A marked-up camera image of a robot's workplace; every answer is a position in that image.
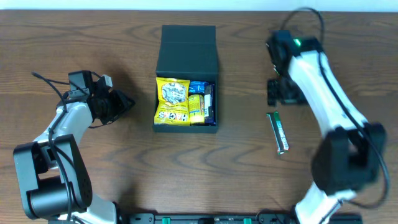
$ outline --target wood grain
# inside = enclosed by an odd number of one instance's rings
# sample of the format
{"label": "wood grain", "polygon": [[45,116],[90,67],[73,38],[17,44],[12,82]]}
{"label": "wood grain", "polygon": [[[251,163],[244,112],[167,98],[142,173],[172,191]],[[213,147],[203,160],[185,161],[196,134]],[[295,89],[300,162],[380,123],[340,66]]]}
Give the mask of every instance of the wood grain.
{"label": "wood grain", "polygon": [[[67,80],[93,70],[113,78],[137,104],[118,122],[88,130],[79,145],[94,191],[126,211],[250,212],[289,209],[312,181],[309,161],[320,142],[307,106],[278,107],[292,152],[277,157],[266,112],[267,79],[275,74],[265,40],[284,12],[1,11],[0,223],[32,223],[22,211],[12,150],[38,136],[54,117],[57,96],[29,75]],[[379,210],[345,205],[366,223],[398,219],[398,16],[325,13],[335,76],[370,121],[387,130],[389,200]],[[151,129],[155,66],[162,24],[217,26],[220,129],[217,134],[165,134]],[[317,35],[303,13],[289,24]],[[377,199],[381,184],[360,193]]]}

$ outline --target blue package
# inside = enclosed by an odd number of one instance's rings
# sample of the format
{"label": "blue package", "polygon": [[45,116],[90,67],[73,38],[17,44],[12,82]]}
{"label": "blue package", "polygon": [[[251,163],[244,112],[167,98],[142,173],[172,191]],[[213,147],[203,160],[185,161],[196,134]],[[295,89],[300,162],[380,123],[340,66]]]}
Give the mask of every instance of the blue package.
{"label": "blue package", "polygon": [[203,81],[191,81],[189,84],[190,94],[205,94],[205,88],[209,83]]}

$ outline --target green light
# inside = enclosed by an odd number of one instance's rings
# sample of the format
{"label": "green light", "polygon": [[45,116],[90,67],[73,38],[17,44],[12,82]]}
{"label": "green light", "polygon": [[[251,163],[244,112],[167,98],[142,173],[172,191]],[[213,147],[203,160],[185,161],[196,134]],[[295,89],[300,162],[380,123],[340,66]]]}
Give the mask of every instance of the green light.
{"label": "green light", "polygon": [[297,46],[301,46],[301,42],[298,39],[294,39],[294,42],[296,43]]}

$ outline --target box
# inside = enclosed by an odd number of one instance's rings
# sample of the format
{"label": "box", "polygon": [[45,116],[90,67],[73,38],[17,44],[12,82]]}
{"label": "box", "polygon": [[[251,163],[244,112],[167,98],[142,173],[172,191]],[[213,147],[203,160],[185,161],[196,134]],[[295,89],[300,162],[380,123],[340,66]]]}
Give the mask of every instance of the box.
{"label": "box", "polygon": [[[213,103],[214,126],[155,125],[155,132],[216,133],[218,130],[218,57],[215,26],[162,26],[162,42],[156,76],[215,84]],[[155,89],[155,112],[159,104]]]}

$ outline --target white backdrop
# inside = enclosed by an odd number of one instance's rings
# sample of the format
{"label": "white backdrop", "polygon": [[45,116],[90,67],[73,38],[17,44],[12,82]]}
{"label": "white backdrop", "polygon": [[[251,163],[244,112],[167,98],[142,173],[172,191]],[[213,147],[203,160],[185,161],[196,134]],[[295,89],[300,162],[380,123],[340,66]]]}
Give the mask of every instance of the white backdrop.
{"label": "white backdrop", "polygon": [[0,0],[0,9],[398,12],[398,0]]}

